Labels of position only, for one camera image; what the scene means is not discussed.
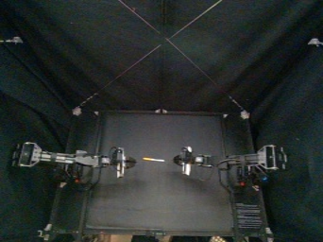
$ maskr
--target wire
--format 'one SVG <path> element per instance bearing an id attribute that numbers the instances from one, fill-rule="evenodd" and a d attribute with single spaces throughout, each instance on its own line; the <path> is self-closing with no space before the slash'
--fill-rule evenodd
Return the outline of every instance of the wire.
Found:
<path id="1" fill-rule="evenodd" d="M 221 168 L 219 166 L 221 166 L 222 164 L 229 164 L 230 162 L 237 162 L 236 164 L 241 163 L 241 161 L 237 160 L 237 159 L 226 159 L 226 160 L 221 161 L 221 162 L 218 163 L 218 165 L 217 165 L 217 167 L 219 168 L 219 170 L 229 170 L 229 168 Z"/>

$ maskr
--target black curtain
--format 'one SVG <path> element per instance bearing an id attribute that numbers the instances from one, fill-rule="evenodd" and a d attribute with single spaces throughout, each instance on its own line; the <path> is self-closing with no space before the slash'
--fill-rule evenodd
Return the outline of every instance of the black curtain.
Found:
<path id="1" fill-rule="evenodd" d="M 286 148 L 289 170 L 273 173 L 266 208 L 278 241 L 323 241 L 323 48 L 309 48 L 266 101 L 253 122 L 258 148 Z"/>
<path id="2" fill-rule="evenodd" d="M 18 34 L 2 21 L 3 30 Z M 37 241 L 50 219 L 53 170 L 15 168 L 17 144 L 37 142 L 65 151 L 70 113 L 41 71 L 29 45 L 0 45 L 0 241 Z"/>

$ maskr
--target metal rod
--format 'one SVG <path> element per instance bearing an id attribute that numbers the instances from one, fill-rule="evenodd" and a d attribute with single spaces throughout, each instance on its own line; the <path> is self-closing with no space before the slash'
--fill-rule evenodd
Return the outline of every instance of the metal rod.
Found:
<path id="1" fill-rule="evenodd" d="M 222 0 L 219 0 L 207 10 L 205 10 L 198 17 L 185 26 L 182 27 L 175 34 L 170 37 L 170 39 L 173 39 L 219 3 L 222 2 Z"/>
<path id="2" fill-rule="evenodd" d="M 125 6 L 126 8 L 142 19 L 142 21 L 150 26 L 151 29 L 154 29 L 154 31 L 161 34 L 161 31 L 150 24 L 150 22 L 139 15 L 139 13 L 137 13 L 137 11 L 126 4 L 126 2 L 123 0 L 118 0 Z"/>
<path id="3" fill-rule="evenodd" d="M 79 107 L 83 107 L 85 105 L 86 105 L 86 103 L 97 96 L 97 95 L 99 95 L 99 93 L 105 90 L 105 88 L 107 88 L 107 86 L 110 86 L 111 84 L 113 84 L 113 82 L 114 81 L 117 81 L 146 58 L 147 58 L 147 56 L 150 56 L 150 54 L 159 48 L 162 46 L 162 44 L 159 44 L 151 51 L 150 51 L 150 53 L 145 56 L 145 57 L 142 57 L 141 59 L 139 59 L 139 61 L 137 61 L 130 67 L 129 67 L 129 69 L 115 78 L 115 79 L 113 79 L 107 84 L 106 84 L 106 86 L 93 95 L 93 96 L 90 96 L 83 102 L 82 102 L 82 104 L 79 105 Z"/>
<path id="4" fill-rule="evenodd" d="M 186 55 L 186 53 L 178 48 L 178 46 L 174 44 L 174 42 L 166 38 L 167 42 L 173 45 L 173 47 L 179 51 L 179 53 L 185 56 L 187 61 L 195 66 L 195 68 L 199 70 L 199 72 L 210 79 L 210 81 L 215 84 L 215 86 L 219 88 L 219 91 L 229 96 L 231 101 L 237 104 L 237 106 L 245 111 L 244 106 L 240 104 L 240 102 L 236 100 L 236 98 L 221 88 L 219 84 L 214 81 L 214 79 L 207 75 L 207 73 L 201 69 L 201 67 L 197 65 L 197 63 L 191 60 L 191 58 Z"/>

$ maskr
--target black surface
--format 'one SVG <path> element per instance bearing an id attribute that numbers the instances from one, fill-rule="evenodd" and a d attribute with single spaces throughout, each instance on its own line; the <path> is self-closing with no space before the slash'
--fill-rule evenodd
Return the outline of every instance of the black surface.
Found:
<path id="1" fill-rule="evenodd" d="M 87 228 L 231 233 L 229 194 L 215 168 L 194 166 L 187 177 L 174 164 L 186 146 L 223 157 L 221 116 L 115 113 L 103 115 L 102 129 L 101 152 L 123 147 L 138 165 L 123 179 L 117 178 L 114 168 L 103 169 Z M 143 162 L 143 157 L 166 162 Z"/>

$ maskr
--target black fabric backdrop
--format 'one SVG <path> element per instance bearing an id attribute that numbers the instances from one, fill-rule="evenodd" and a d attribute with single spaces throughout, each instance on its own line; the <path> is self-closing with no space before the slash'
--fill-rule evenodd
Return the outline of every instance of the black fabric backdrop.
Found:
<path id="1" fill-rule="evenodd" d="M 63 151 L 71 109 L 252 112 L 258 147 L 284 146 L 290 169 L 266 188 L 282 241 L 323 240 L 322 1 L 223 0 L 173 39 L 213 81 L 166 43 L 217 1 L 2 1 L 0 238 L 29 237 L 51 209 L 51 171 L 10 166 L 17 143 Z M 134 68 L 115 78 L 157 49 Z"/>

